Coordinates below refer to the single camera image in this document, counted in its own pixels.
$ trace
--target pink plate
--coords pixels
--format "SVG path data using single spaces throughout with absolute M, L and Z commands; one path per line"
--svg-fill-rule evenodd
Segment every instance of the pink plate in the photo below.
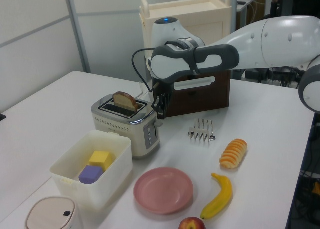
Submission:
M 193 198 L 194 185 L 181 170 L 160 167 L 143 174 L 134 186 L 134 198 L 155 214 L 171 214 L 183 209 Z

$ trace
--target white container lid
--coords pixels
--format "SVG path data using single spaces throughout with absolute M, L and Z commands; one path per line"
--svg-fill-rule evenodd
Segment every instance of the white container lid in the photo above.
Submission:
M 45 198 L 33 206 L 26 219 L 25 227 L 27 229 L 63 229 L 71 221 L 75 208 L 71 199 Z

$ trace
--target striped pastry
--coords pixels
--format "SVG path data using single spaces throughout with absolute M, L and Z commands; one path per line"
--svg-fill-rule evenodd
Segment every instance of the striped pastry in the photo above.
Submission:
M 235 139 L 229 143 L 219 159 L 220 166 L 227 169 L 234 169 L 239 166 L 246 154 L 248 145 L 244 140 Z

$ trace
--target toaster lever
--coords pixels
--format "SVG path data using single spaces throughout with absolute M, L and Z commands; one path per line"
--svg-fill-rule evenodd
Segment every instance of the toaster lever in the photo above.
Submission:
M 164 123 L 162 121 L 156 121 L 153 125 L 156 127 L 156 128 L 159 128 L 163 125 Z

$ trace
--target toaster vent holes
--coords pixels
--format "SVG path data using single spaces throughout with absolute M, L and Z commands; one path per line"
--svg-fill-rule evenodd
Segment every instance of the toaster vent holes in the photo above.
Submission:
M 100 123 L 102 123 L 102 124 L 108 125 L 109 127 L 113 127 L 113 128 L 115 128 L 115 129 L 118 129 L 118 130 L 121 130 L 121 131 L 124 131 L 124 132 L 129 132 L 129 131 L 130 131 L 129 128 L 123 127 L 123 126 L 121 126 L 121 125 L 113 124 L 113 123 L 111 123 L 111 122 L 104 121 L 104 120 L 102 120 L 102 119 L 100 119 L 100 118 L 97 118 L 97 117 L 95 117 L 94 119 L 95 119 L 97 122 L 100 122 Z

